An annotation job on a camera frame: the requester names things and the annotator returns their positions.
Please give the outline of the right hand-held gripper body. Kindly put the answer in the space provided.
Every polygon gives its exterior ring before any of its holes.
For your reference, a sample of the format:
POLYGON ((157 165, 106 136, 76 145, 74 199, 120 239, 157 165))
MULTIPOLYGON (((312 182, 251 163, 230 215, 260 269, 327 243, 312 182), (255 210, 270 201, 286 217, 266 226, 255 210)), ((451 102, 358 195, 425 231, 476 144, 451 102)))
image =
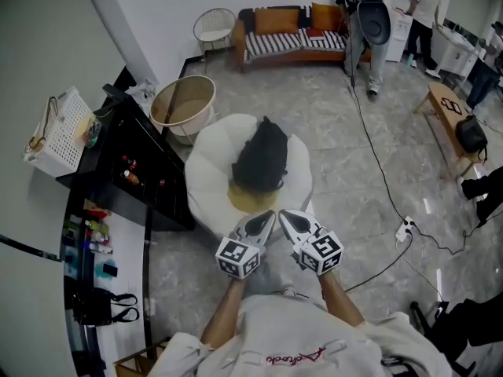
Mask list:
POLYGON ((336 268, 343 256, 343 245, 333 231, 321 229, 304 242, 294 245, 296 261, 301 269, 309 269, 321 276, 336 268))

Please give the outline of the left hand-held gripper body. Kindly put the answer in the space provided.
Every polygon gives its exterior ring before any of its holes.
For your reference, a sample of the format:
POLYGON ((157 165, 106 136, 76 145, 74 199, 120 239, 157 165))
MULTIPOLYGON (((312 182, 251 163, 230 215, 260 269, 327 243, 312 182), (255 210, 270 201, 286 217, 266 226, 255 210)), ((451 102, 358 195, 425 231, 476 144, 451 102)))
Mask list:
POLYGON ((233 278, 247 278, 261 265, 267 240, 265 235, 239 236, 231 232, 222 238, 215 253, 217 266, 233 278))

